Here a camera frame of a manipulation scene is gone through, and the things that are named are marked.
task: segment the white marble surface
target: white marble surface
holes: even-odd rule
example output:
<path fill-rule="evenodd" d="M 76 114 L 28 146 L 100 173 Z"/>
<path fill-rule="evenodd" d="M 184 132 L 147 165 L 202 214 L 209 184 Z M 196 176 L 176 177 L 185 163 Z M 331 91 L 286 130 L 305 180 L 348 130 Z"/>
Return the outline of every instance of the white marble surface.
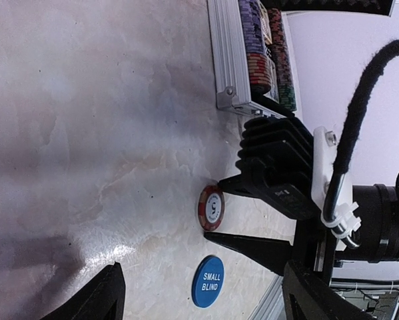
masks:
<path fill-rule="evenodd" d="M 0 1 L 0 319 L 39 319 L 121 263 L 125 319 L 246 319 L 272 273 L 208 243 L 202 188 L 235 174 L 236 115 L 215 108 L 205 0 Z M 226 197 L 219 231 L 294 223 Z M 191 301 L 207 255 L 226 277 Z"/>

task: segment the poker chip case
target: poker chip case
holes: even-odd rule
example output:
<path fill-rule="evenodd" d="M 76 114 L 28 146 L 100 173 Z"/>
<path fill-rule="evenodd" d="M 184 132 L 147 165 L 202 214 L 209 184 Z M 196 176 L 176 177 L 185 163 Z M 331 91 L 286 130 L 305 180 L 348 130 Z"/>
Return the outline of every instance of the poker chip case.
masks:
<path fill-rule="evenodd" d="M 252 3 L 251 0 L 208 0 L 217 107 L 220 110 L 249 116 L 266 115 L 281 118 L 295 109 L 299 110 L 298 114 L 301 109 L 300 93 L 286 13 L 282 13 L 282 27 L 289 62 L 283 67 L 284 71 L 288 69 L 290 85 L 286 86 L 281 82 L 281 80 L 284 81 L 287 78 L 287 74 L 278 74 L 278 77 L 275 75 L 275 78 L 281 84 L 276 87 L 276 94 L 278 94 L 279 88 L 279 97 L 282 98 L 281 102 L 285 103 L 284 107 L 278 103 L 278 99 L 268 99 L 260 95 L 261 89 L 264 88 L 263 92 L 266 92 L 269 88 L 266 85 L 257 85 L 257 81 L 267 81 L 269 73 L 263 71 L 262 75 L 257 77 L 254 69 L 260 68 L 261 65 L 268 65 L 268 63 L 262 61 L 266 55 L 266 48 L 262 50 L 254 39 L 257 29 L 260 28 L 257 28 L 257 25 L 255 25 L 255 28 L 252 26 L 250 33 L 253 37 L 250 39 L 244 38 L 248 37 L 246 23 L 254 22 L 245 21 L 245 10 L 242 12 L 241 18 L 240 6 L 245 6 L 245 3 L 248 2 Z"/>

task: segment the screw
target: screw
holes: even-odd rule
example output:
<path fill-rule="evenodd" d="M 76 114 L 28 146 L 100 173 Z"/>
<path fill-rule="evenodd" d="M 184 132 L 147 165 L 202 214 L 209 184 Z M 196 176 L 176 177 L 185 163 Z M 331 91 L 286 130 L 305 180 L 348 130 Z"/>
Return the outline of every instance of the screw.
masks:
<path fill-rule="evenodd" d="M 337 145 L 337 136 L 335 136 L 335 133 L 333 131 L 328 131 L 327 133 L 325 133 L 325 137 L 326 142 L 330 147 L 333 145 Z"/>

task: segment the black plastic part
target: black plastic part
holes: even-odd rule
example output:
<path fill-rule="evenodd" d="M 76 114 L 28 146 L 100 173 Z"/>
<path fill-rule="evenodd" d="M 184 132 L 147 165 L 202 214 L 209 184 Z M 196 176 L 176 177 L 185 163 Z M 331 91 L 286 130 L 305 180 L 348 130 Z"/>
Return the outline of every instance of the black plastic part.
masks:
<path fill-rule="evenodd" d="M 299 261 L 286 264 L 282 291 L 287 320 L 373 319 L 333 292 Z"/>
<path fill-rule="evenodd" d="M 122 320 L 125 280 L 121 265 L 107 265 L 81 290 L 42 320 Z"/>
<path fill-rule="evenodd" d="M 263 267 L 284 275 L 286 262 L 291 259 L 292 247 L 288 241 L 206 232 L 205 239 L 242 253 Z"/>
<path fill-rule="evenodd" d="M 319 216 L 310 197 L 313 138 L 301 121 L 259 117 L 244 127 L 236 162 L 240 175 L 218 186 L 227 193 L 259 198 L 290 219 Z"/>
<path fill-rule="evenodd" d="M 394 187 L 354 186 L 354 212 L 362 220 L 358 249 L 336 253 L 337 259 L 371 263 L 399 261 L 399 201 Z"/>
<path fill-rule="evenodd" d="M 336 238 L 322 225 L 319 218 L 297 221 L 292 258 L 301 261 L 305 267 L 313 270 L 319 279 L 329 284 L 334 268 L 336 245 Z"/>
<path fill-rule="evenodd" d="M 244 188 L 242 177 L 240 175 L 234 175 L 218 182 L 218 187 L 227 193 L 232 195 L 240 195 L 241 197 L 256 198 L 251 192 Z"/>
<path fill-rule="evenodd" d="M 389 16 L 394 0 L 331 0 L 325 2 L 318 0 L 262 0 L 261 2 L 267 9 L 277 8 L 281 11 L 346 11 Z"/>

